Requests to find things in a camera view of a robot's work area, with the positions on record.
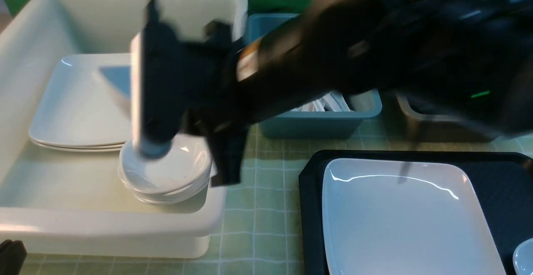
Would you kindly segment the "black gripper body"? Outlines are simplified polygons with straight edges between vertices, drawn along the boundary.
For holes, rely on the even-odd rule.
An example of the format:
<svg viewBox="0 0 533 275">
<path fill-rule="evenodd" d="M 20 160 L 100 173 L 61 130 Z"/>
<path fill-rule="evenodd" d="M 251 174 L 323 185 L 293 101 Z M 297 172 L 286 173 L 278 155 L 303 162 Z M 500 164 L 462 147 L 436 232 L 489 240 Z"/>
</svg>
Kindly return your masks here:
<svg viewBox="0 0 533 275">
<path fill-rule="evenodd" d="M 242 161 L 251 124 L 243 116 L 237 87 L 237 56 L 244 44 L 233 41 L 232 26 L 212 20 L 205 40 L 185 42 L 185 103 L 177 132 L 204 137 L 217 172 L 213 187 L 242 181 Z"/>
</svg>

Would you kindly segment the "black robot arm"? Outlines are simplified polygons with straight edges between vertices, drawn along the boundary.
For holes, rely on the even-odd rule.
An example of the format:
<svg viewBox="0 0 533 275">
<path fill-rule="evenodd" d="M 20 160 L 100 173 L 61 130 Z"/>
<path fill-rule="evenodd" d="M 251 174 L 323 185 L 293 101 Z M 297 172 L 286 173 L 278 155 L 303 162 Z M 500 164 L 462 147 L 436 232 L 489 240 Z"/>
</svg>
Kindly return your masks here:
<svg viewBox="0 0 533 275">
<path fill-rule="evenodd" d="M 532 0 L 311 0 L 247 45 L 216 22 L 205 33 L 221 86 L 182 132 L 206 137 L 216 187 L 241 182 L 251 125 L 331 91 L 390 90 L 487 134 L 532 133 Z"/>
</svg>

